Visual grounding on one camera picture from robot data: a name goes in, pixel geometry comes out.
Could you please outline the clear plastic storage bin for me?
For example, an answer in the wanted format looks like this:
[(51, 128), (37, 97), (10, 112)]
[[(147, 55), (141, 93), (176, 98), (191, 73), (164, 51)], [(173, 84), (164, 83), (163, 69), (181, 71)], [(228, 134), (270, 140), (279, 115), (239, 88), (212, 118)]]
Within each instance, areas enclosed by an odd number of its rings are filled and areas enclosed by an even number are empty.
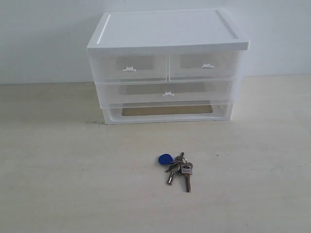
[(158, 106), (232, 103), (235, 80), (202, 82), (165, 82), (142, 84), (98, 84), (101, 108), (138, 108)]

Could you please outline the key bunch with blue fob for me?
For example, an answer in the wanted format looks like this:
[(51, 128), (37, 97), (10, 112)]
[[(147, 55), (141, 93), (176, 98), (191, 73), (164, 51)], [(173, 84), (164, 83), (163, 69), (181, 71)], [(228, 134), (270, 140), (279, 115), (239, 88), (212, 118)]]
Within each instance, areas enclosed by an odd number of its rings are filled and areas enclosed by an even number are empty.
[(173, 158), (170, 154), (165, 153), (159, 156), (158, 162), (160, 165), (168, 165), (166, 173), (169, 173), (166, 184), (172, 185), (176, 174), (184, 176), (186, 192), (191, 192), (190, 176), (192, 175), (193, 164), (185, 158), (185, 153), (181, 152)]

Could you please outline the white plastic drawer cabinet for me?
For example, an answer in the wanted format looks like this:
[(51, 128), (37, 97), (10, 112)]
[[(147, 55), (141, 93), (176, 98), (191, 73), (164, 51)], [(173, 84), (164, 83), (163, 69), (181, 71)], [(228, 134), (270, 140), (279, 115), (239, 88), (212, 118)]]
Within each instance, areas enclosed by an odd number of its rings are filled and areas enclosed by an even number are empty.
[[(243, 57), (250, 41), (223, 9), (107, 12), (103, 14), (88, 45), (89, 59), (98, 56), (167, 55), (167, 79), (125, 83), (202, 82), (235, 80), (232, 103), (101, 108), (106, 124), (135, 124), (230, 120), (242, 82)], [(221, 51), (240, 53), (232, 75), (170, 78), (170, 56)]]

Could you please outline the clear top left drawer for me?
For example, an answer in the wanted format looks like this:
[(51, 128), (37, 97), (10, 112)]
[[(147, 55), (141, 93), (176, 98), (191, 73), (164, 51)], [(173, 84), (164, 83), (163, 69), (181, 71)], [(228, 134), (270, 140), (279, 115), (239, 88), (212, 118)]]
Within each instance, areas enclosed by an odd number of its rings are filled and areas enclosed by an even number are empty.
[(167, 55), (98, 56), (91, 57), (90, 63), (98, 83), (167, 79)]

